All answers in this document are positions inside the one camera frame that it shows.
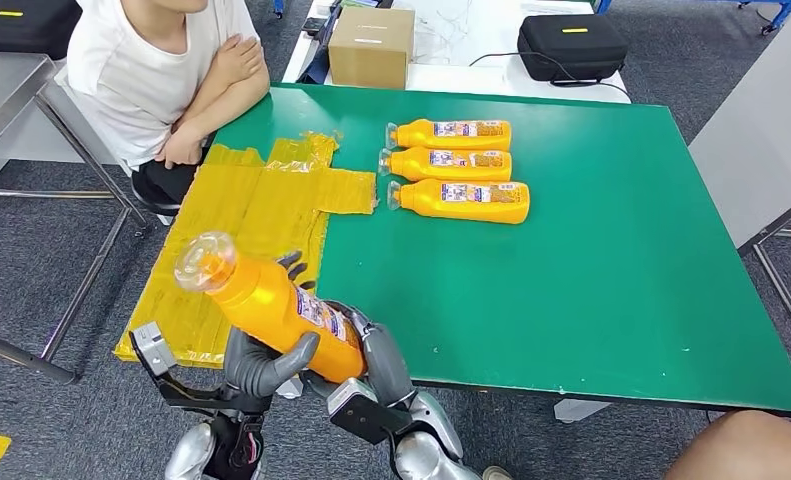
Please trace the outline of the person's right hand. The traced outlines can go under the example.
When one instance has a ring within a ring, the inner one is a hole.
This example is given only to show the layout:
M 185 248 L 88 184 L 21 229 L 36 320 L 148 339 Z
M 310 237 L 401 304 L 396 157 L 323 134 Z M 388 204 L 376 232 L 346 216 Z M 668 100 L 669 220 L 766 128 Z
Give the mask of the person's right hand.
M 254 75 L 262 63 L 263 53 L 254 37 L 233 35 L 218 49 L 209 76 L 222 86 L 230 86 Z

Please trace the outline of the person's left hand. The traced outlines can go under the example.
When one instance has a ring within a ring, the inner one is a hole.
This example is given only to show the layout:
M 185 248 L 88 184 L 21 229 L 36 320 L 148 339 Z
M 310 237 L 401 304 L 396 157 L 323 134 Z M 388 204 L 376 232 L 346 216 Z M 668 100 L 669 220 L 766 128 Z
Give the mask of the person's left hand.
M 185 124 L 175 130 L 166 140 L 155 157 L 166 169 L 176 165 L 196 165 L 200 162 L 204 135 L 191 125 Z

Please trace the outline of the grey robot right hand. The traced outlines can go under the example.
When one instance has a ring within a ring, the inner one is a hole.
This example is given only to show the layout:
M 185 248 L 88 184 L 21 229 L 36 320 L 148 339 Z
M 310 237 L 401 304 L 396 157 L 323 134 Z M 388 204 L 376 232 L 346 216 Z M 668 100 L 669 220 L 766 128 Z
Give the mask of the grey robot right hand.
M 383 324 L 371 321 L 354 306 L 326 300 L 325 303 L 340 312 L 359 339 L 364 367 L 355 379 L 369 387 L 379 404 L 407 411 L 416 393 L 406 361 Z

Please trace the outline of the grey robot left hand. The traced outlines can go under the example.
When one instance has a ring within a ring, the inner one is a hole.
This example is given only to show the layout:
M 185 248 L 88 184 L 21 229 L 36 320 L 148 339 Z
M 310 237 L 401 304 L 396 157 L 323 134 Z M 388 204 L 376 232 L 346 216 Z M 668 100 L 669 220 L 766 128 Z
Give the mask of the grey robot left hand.
M 225 381 L 251 396 L 271 396 L 308 366 L 319 343 L 316 332 L 305 332 L 290 350 L 280 353 L 232 326 L 223 362 Z

